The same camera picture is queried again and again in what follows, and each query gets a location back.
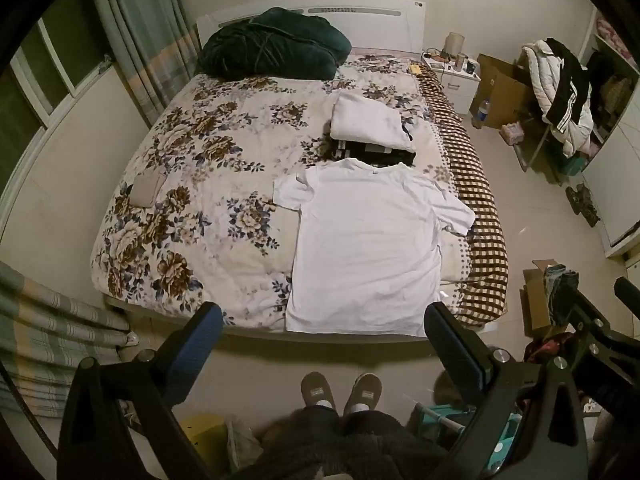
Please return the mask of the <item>white t-shirt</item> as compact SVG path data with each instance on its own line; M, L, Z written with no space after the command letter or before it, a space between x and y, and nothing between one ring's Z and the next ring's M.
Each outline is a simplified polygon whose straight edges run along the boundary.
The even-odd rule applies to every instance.
M304 334L423 337L442 236L468 235L475 221L425 174L354 158L280 177L273 201L299 215L285 327Z

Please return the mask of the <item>curtain lower left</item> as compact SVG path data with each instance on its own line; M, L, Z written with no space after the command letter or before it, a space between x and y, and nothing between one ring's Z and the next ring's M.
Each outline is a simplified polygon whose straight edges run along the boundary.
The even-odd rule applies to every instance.
M136 342L126 318L43 286L1 266L1 405L23 401L39 417L60 418L82 359L119 361Z

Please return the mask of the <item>brown checkered blanket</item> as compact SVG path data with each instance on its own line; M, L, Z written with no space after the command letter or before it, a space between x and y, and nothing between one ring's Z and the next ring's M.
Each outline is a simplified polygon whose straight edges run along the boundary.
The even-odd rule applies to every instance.
M446 98L437 74L426 64L416 76L428 117L434 122L444 148L449 182L458 199L475 214L466 237L468 276L460 287L454 316L467 326L482 327L506 313L509 261L495 196L480 156L466 132L462 118Z

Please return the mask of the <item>left grey slipper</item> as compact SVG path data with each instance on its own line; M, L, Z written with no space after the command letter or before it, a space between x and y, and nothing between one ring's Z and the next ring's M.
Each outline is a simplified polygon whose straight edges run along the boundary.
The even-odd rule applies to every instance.
M329 382L320 372L310 372L302 379L300 393L306 408L327 408L332 412L336 411Z

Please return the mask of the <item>floral bed blanket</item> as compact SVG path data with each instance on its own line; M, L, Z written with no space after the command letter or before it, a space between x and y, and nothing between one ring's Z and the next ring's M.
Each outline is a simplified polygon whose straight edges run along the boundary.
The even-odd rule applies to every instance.
M90 260L94 287L129 311L190 318L206 301L248 330L284 330L298 218L272 201L278 177L325 162L341 91L398 110L414 169L449 192L444 148L410 60L360 50L331 80L198 75L142 141L107 207ZM134 179L166 181L149 208Z

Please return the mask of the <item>small beige folded cloth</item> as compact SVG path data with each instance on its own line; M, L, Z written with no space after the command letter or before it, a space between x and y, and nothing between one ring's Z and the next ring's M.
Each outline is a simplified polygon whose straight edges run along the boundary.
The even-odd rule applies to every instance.
M149 208L154 204L157 193L166 181L166 174L160 170L145 171L134 179L129 194L130 204L134 207Z

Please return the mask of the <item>white puffer jacket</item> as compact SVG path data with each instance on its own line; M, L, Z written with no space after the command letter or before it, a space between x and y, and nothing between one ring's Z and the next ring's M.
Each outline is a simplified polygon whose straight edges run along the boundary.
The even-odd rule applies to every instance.
M577 153L588 154L594 126L590 107L591 82L589 96L582 109L582 116L580 116L578 124L570 122L565 130L556 130L547 118L547 112L550 110L559 83L561 62L553 56L546 40L523 44L521 50L521 61L526 63L534 96L541 110L542 120L550 126L551 133L562 144L562 151L566 158L571 158Z

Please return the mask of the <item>white nightstand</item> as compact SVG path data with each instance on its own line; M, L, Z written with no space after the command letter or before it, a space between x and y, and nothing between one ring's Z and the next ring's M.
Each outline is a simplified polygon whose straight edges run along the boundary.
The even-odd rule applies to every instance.
M422 53L422 60L436 73L442 92L457 114L469 114L472 102L480 86L480 64L474 58L462 55L462 65L458 60L446 60L440 55Z

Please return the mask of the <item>beige lamp on nightstand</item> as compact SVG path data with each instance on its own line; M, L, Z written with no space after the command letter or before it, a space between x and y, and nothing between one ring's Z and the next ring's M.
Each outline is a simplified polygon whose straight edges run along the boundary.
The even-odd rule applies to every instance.
M458 32L450 32L442 50L450 58L456 58L463 50L464 36Z

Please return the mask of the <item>black patterned folded garment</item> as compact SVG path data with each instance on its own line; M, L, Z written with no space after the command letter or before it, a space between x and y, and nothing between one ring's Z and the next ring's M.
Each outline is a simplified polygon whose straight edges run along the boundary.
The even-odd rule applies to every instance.
M354 141L339 141L329 138L330 159L341 160L354 158L375 167L389 167L404 164L413 165L416 154L413 152L386 148L378 144L360 143Z

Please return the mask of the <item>white folded sweater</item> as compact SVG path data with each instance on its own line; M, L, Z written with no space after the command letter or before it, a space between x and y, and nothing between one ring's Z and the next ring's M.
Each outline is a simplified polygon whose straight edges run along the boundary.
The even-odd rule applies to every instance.
M400 114L385 104L341 91L330 122L330 137L337 141L375 144L414 152L411 136L402 128Z

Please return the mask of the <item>white headboard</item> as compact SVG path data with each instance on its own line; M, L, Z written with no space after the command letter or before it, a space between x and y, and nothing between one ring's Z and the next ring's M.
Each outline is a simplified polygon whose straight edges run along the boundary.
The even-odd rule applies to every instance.
M425 6L416 0L260 0L200 16L198 40L205 44L224 26L271 8L325 18L357 49L421 53L424 47Z

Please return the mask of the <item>green striped curtain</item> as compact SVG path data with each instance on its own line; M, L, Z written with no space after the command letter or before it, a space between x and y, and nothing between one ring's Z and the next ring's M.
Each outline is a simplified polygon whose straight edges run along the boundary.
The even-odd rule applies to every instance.
M198 38L180 0L94 0L129 90L154 124L196 71Z

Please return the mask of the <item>dark green duvet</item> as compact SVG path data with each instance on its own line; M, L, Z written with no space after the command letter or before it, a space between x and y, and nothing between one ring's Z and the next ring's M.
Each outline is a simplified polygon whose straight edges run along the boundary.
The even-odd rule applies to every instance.
M331 80L350 52L348 38L325 18L271 8L210 36L198 68L226 81L257 76Z

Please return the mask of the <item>window frame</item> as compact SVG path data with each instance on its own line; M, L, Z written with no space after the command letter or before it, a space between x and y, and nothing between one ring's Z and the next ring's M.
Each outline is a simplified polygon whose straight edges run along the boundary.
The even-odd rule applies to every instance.
M10 59L1 85L1 229L53 133L113 65L85 18L38 18Z

